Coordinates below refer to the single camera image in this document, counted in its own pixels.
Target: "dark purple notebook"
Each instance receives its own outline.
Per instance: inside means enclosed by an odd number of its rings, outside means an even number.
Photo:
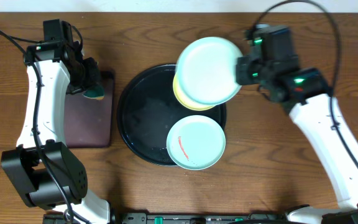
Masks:
[[[102,100],[85,98],[82,93],[66,96],[64,130],[68,148],[110,145],[114,80],[104,79],[102,86]]]

